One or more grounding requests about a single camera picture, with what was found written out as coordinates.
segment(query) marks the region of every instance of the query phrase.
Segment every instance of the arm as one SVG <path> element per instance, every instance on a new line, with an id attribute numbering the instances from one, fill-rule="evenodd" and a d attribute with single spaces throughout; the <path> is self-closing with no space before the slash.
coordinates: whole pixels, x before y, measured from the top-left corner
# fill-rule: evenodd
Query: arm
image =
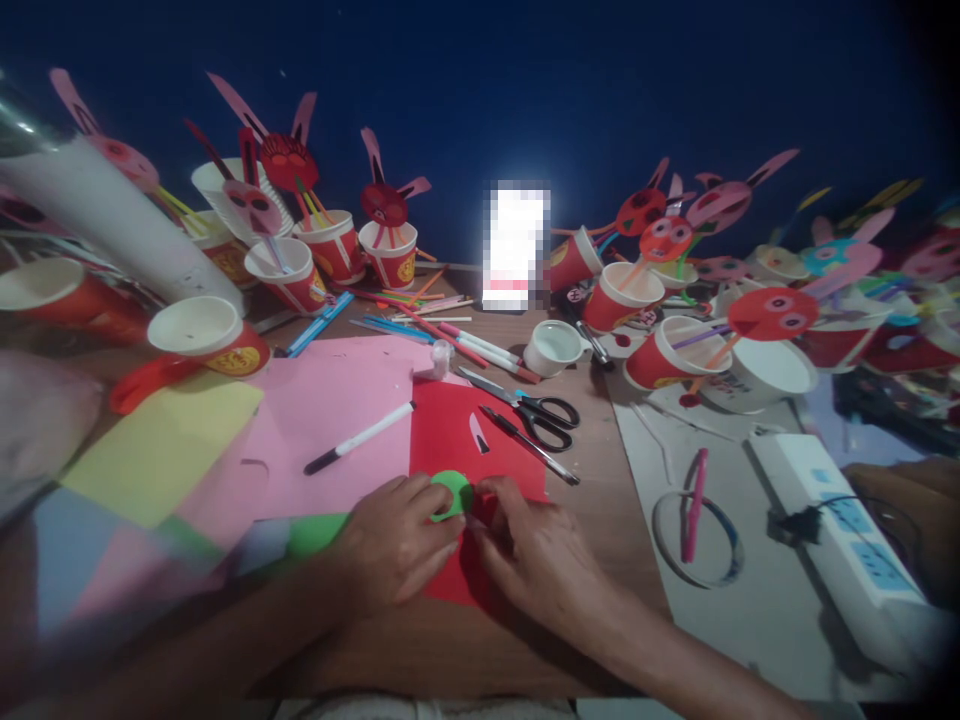
<path id="1" fill-rule="evenodd" d="M 507 598 L 610 672 L 686 718 L 812 717 L 803 705 L 647 608 L 597 565 L 567 511 L 509 478 L 490 528 L 471 525 Z"/>
<path id="2" fill-rule="evenodd" d="M 357 505 L 329 550 L 67 699 L 57 716 L 171 717 L 204 697 L 242 694 L 337 626 L 417 594 L 457 548 L 463 516 L 427 523 L 452 502 L 426 475 L 391 480 Z"/>

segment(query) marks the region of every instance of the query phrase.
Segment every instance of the scissor blade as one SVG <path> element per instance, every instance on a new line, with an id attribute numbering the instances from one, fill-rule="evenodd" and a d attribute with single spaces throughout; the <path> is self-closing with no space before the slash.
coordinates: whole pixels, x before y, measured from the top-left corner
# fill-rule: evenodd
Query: scissor blade
<path id="1" fill-rule="evenodd" d="M 477 375 L 475 372 L 467 370 L 465 367 L 458 367 L 457 374 L 461 377 L 465 377 L 471 383 L 476 385 L 481 390 L 486 390 L 488 393 L 493 395 L 495 398 L 503 400 L 508 405 L 515 405 L 517 402 L 517 396 L 513 393 L 508 393 L 502 387 L 497 385 L 495 382 L 487 380 L 482 375 Z"/>

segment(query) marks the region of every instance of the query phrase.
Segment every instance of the dark blue wall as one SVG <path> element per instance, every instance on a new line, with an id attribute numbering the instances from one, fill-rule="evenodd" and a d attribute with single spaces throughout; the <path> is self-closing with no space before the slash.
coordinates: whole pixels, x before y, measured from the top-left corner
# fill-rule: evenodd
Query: dark blue wall
<path id="1" fill-rule="evenodd" d="M 547 180 L 554 225 L 595 227 L 663 155 L 689 187 L 698 172 L 745 179 L 802 148 L 703 255 L 746 252 L 819 186 L 835 186 L 818 207 L 839 215 L 926 176 L 909 216 L 957 180 L 930 70 L 876 0 L 276 0 L 246 15 L 219 0 L 12 5 L 0 24 L 8 75 L 69 120 L 46 77 L 68 69 L 104 129 L 194 206 L 189 173 L 206 158 L 181 118 L 224 154 L 238 127 L 205 70 L 272 129 L 288 130 L 303 92 L 318 90 L 309 144 L 326 205 L 361 214 L 369 125 L 388 180 L 433 183 L 411 201 L 411 220 L 443 260 L 480 261 L 482 192 L 496 178 Z"/>

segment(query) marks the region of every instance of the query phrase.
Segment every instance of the marker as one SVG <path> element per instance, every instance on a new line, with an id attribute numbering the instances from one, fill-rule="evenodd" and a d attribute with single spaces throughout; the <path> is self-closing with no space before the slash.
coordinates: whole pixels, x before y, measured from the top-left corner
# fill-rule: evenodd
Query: marker
<path id="1" fill-rule="evenodd" d="M 374 437 L 375 435 L 379 435 L 388 427 L 393 425 L 395 422 L 402 420 L 407 415 L 412 413 L 416 408 L 417 408 L 417 404 L 413 400 L 411 400 L 408 403 L 404 403 L 403 405 L 398 407 L 396 410 L 394 410 L 392 413 L 387 415 L 383 420 L 378 422 L 376 425 L 372 425 L 371 427 L 367 428 L 359 435 L 356 435 L 350 438 L 349 440 L 345 440 L 344 442 L 337 445 L 333 450 L 325 452 L 316 460 L 313 460 L 307 463 L 306 467 L 303 468 L 303 474 L 316 475 L 318 472 L 323 470 L 327 465 L 330 465 L 338 458 L 342 458 L 344 455 L 346 455 L 348 452 L 353 450 L 355 447 L 357 447 L 358 445 L 362 445 L 363 443 L 365 443 L 367 440 Z"/>
<path id="2" fill-rule="evenodd" d="M 547 455 L 543 450 L 537 447 L 536 443 L 531 441 L 526 435 L 517 430 L 516 425 L 507 420 L 503 415 L 497 414 L 493 409 L 488 408 L 486 405 L 481 405 L 480 409 L 483 410 L 484 414 L 493 420 L 496 425 L 503 430 L 507 435 L 512 435 L 526 445 L 532 452 L 535 452 L 543 461 L 547 464 L 551 470 L 553 470 L 557 475 L 562 477 L 568 485 L 579 485 L 580 478 L 574 475 L 572 472 L 567 470 L 563 465 L 558 463 L 552 457 Z"/>

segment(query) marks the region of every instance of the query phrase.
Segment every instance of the paper rabbit face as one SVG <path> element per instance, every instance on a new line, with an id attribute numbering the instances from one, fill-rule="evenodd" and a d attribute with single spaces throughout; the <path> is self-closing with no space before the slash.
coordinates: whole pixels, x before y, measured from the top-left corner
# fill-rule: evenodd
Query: paper rabbit face
<path id="1" fill-rule="evenodd" d="M 280 232 L 283 226 L 280 208 L 260 188 L 239 180 L 226 180 L 223 192 L 230 198 L 237 214 L 255 233 L 273 236 Z"/>

